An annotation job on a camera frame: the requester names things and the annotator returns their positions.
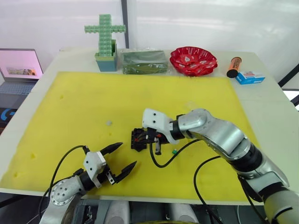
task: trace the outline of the orange bottle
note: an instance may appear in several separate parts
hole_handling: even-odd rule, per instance
[[[240,57],[234,57],[230,63],[228,71],[226,73],[227,77],[236,78],[239,72],[242,59]]]

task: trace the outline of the laptop screen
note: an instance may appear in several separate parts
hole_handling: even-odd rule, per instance
[[[43,75],[34,49],[0,49],[0,72],[6,81],[37,81]]]

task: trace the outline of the green building block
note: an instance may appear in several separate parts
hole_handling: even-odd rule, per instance
[[[99,33],[99,51],[98,57],[112,57],[113,52],[113,42],[112,33],[126,32],[126,27],[124,25],[111,25],[111,15],[104,14],[99,15],[99,25],[98,26],[85,26],[84,30],[86,33]]]

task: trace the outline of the small box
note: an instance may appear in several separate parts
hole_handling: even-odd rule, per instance
[[[241,85],[260,83],[265,79],[265,76],[261,72],[256,71],[240,71],[236,77],[236,80]]]
[[[137,51],[122,54],[123,74],[156,74],[167,72],[168,60],[162,50]]]

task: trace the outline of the laptop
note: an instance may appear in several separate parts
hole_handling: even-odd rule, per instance
[[[18,109],[43,71],[34,49],[0,49],[0,107]]]

